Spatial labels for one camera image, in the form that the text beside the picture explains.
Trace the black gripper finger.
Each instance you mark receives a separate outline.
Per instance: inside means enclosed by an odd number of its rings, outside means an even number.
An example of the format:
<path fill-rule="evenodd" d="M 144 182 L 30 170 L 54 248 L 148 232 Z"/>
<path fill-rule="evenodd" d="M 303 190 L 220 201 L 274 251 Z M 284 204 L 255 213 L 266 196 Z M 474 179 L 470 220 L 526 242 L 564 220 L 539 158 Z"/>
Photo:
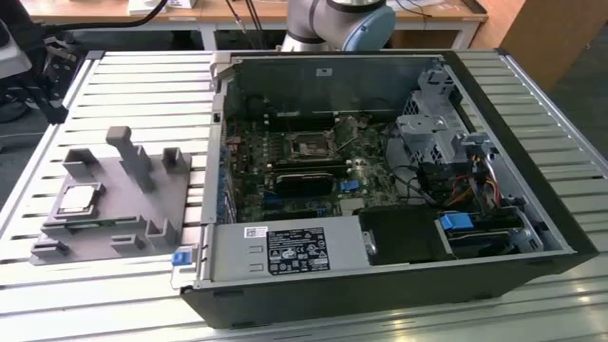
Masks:
<path fill-rule="evenodd" d="M 62 124 L 66 121 L 68 110 L 63 105 L 67 93 L 66 83 L 60 78 L 39 76 L 36 79 L 35 96 L 38 106 L 47 117 L 50 124 Z"/>

